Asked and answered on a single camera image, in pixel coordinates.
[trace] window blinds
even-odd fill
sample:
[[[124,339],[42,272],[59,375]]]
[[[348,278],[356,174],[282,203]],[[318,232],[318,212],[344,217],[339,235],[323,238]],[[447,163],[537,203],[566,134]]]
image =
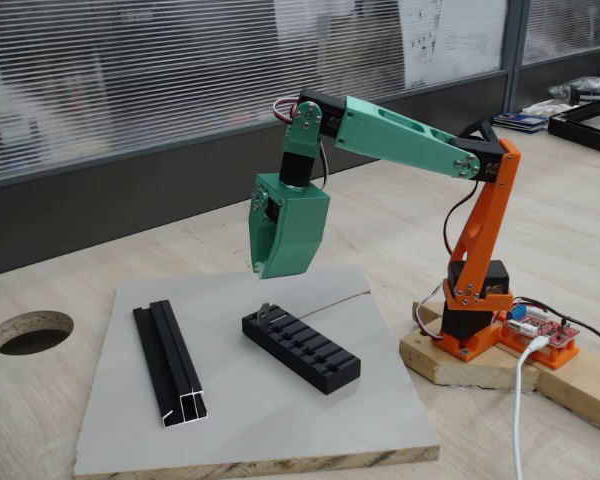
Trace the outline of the window blinds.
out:
[[[523,62],[600,47],[600,0],[531,0]]]
[[[500,68],[506,0],[0,0],[0,177]]]

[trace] robotic arm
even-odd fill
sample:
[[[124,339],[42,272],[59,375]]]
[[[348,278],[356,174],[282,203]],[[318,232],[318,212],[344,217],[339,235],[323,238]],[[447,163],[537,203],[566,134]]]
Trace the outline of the robotic arm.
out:
[[[475,130],[482,138],[469,135]],[[493,315],[511,310],[513,293],[504,265],[491,255],[520,152],[498,141],[488,122],[455,137],[357,98],[304,90],[291,110],[280,174],[256,177],[249,229],[253,269],[262,279],[304,273],[320,246],[329,196],[310,176],[322,135],[360,155],[485,184],[451,255],[436,344],[467,361],[493,345]]]

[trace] plywood board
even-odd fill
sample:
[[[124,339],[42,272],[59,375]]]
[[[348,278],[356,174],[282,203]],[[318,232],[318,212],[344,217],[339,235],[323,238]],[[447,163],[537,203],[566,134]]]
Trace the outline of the plywood board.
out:
[[[442,305],[432,303],[420,309],[420,316],[432,332],[440,331]],[[434,346],[418,331],[400,340],[405,365],[433,383],[511,389],[519,353],[500,343],[469,362]],[[580,347],[580,353],[563,367],[552,370],[538,362],[523,368],[522,387],[540,393],[600,425],[600,356]]]
[[[132,310],[168,299],[209,418],[164,429]],[[362,360],[325,396],[241,331],[276,303]],[[437,458],[439,443],[361,268],[258,281],[249,273],[145,280],[117,295],[78,441],[80,479],[224,478]]]

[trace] circular hole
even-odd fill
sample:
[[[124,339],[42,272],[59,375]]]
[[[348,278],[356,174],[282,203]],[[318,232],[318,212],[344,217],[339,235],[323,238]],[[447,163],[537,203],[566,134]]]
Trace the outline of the circular hole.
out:
[[[59,345],[73,331],[73,320],[60,312],[29,312],[0,324],[0,353],[30,355]]]

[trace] gray platform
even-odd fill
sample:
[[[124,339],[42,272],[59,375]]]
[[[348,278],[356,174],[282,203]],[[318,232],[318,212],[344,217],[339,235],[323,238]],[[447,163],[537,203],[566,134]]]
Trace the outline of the gray platform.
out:
[[[434,447],[437,457],[438,439],[400,359],[398,340],[368,291],[359,267],[313,268],[264,281],[235,273],[123,285],[78,441],[76,475],[419,447]],[[208,419],[167,429],[132,315],[134,308],[165,299],[209,411]],[[325,396],[246,338],[242,317],[265,301],[304,317],[357,355],[360,378]]]

